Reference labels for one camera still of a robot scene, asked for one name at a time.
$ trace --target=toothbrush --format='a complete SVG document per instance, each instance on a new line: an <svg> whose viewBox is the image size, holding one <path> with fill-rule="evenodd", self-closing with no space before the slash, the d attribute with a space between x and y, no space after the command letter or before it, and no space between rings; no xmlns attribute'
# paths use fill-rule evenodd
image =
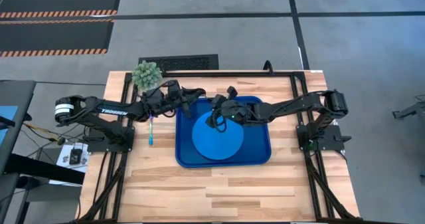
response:
<svg viewBox="0 0 425 224"><path fill-rule="evenodd" d="M149 119L151 122L149 123L149 145L153 145L153 116L152 114L149 115Z"/></svg>

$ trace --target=black desk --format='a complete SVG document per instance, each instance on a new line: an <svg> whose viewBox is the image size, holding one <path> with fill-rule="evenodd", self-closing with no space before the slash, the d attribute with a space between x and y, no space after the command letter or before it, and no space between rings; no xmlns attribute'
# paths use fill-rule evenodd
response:
<svg viewBox="0 0 425 224"><path fill-rule="evenodd" d="M33 98L35 85L36 82L34 81L0 81L0 106L18 107L15 116L13 117L15 127L11 127L7 130L7 133L0 145L0 223L3 223L6 218L7 210L12 200L15 188L17 187L18 180L20 178L25 179L25 177L20 177L20 174L33 175L77 184L82 184L84 180L84 173L82 172L39 161L38 157L40 155L40 150L37 155L37 159L35 160L25 156L12 154L19 131L25 121L29 104ZM48 189L47 185L43 185L42 188L34 191L39 193L42 189ZM29 205L26 196L28 196L29 191L31 191L31 189L28 189L25 192L25 198L23 200L25 210L19 210L17 223L23 223L25 219L26 210Z"/></svg>

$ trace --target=butcher block tabletop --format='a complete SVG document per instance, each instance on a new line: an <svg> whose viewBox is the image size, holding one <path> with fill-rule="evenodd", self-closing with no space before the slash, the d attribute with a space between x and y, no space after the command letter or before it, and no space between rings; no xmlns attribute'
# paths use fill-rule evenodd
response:
<svg viewBox="0 0 425 224"><path fill-rule="evenodd" d="M105 99L121 100L125 75L125 71L110 72ZM305 77L309 92L327 89L321 71L305 71ZM276 103L293 98L288 77L174 79L185 88L204 88L208 97L226 94L227 88L233 86L239 96L257 96L263 102ZM301 84L297 87L302 94ZM116 120L116 116L101 117ZM313 221L307 170L296 136L297 124L296 115L276 118L268 124L272 156L265 164L187 169L175 159L175 118L160 116L154 119L153 146L148 144L149 122L134 122L135 140L128 155L118 221ZM349 135L349 130L342 132ZM322 155L330 189L349 212L358 216L345 160L334 151L323 151ZM90 156L80 196L82 215L93 203L103 157L104 153ZM104 188L109 154L106 160L98 195ZM321 213L325 217L323 193L319 186L317 190ZM112 216L114 194L113 189L106 218Z"/></svg>

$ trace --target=blue tray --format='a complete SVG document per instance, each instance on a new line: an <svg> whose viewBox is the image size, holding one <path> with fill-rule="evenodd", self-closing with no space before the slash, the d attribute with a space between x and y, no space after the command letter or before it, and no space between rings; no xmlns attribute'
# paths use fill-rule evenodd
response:
<svg viewBox="0 0 425 224"><path fill-rule="evenodd" d="M236 97L241 104L247 102L261 103L254 96ZM211 111L207 99L199 99L191 106L192 118L188 119L178 109L176 119L175 158L185 168L205 168L217 166L243 166L256 165L267 162L272 154L267 125L257 127L244 127L244 141L240 149L230 158L225 160L210 160L201 155L192 141L192 129L195 122L204 113Z"/></svg>

